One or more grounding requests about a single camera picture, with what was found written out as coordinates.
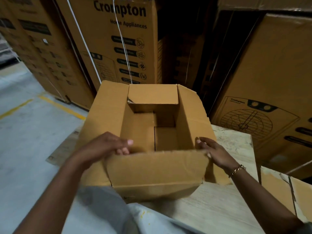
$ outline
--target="crompton text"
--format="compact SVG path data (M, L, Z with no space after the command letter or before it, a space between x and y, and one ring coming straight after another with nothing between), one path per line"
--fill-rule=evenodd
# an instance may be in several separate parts
M106 12L112 12L114 13L114 6L113 4L104 4L100 3L98 0L93 1L94 7L97 11L106 11ZM131 7L130 4L127 4L127 6L123 5L115 5L115 11L118 14L121 14L122 17L124 15L140 15L146 17L146 10L144 7Z

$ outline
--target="person's right arm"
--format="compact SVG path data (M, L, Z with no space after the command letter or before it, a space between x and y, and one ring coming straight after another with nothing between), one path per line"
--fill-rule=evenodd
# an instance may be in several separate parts
M213 162L230 175L239 163L217 142L200 137L197 143L206 149ZM232 180L266 234L293 233L303 226L291 211L263 188L245 169L238 170Z

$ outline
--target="hand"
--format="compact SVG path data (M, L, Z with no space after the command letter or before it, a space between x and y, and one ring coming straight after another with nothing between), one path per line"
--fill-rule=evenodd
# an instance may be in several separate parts
M200 137L196 141L202 149L206 149L211 156L213 162L220 168L222 168L226 174L231 174L236 168L238 168L239 163L213 139Z
M93 163L114 152L120 155L129 154L130 145L133 145L133 140L121 139L110 132L105 132L75 151L72 159L88 169Z

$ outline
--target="air cooler illustration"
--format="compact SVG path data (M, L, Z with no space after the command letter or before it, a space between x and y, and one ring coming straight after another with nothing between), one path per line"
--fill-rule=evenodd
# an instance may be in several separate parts
M213 123L251 134L254 149L259 149L299 119L286 110L263 102L225 97Z
M83 52L83 54L89 57L88 52ZM90 52L90 54L102 80L119 82L116 64L112 59L94 52Z

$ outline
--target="forearm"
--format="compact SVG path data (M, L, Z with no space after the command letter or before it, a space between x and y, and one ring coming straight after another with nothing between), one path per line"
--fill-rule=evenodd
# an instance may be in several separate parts
M232 180L266 234L291 233L303 224L246 170L239 170Z
M68 160L14 234L61 233L82 173L76 161Z

